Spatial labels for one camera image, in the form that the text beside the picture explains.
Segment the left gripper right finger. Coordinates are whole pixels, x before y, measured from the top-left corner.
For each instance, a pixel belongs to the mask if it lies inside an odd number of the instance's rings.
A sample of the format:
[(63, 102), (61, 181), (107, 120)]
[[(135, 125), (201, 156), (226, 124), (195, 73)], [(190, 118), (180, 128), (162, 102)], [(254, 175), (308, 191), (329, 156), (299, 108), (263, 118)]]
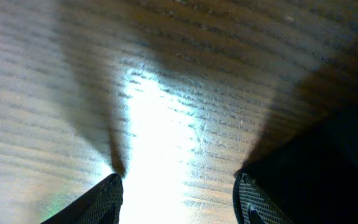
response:
[(257, 185), (256, 180), (245, 172), (236, 177), (232, 201), (236, 220), (240, 224), (293, 223)]

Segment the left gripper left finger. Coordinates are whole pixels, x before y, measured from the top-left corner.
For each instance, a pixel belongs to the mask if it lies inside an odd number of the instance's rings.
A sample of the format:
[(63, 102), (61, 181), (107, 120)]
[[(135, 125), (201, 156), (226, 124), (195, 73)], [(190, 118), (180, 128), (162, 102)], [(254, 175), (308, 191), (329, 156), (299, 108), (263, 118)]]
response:
[(121, 176), (111, 174), (42, 224), (118, 224), (122, 203)]

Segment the black t-shirt with white logo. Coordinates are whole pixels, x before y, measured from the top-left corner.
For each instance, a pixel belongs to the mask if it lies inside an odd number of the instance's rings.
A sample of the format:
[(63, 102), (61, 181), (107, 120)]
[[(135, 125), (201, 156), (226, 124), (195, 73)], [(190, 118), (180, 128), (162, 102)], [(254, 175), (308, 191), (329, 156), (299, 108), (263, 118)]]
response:
[(245, 172), (293, 223), (358, 223), (358, 40), (329, 65), (295, 86), (310, 118), (287, 134), (265, 124), (257, 144), (235, 173)]

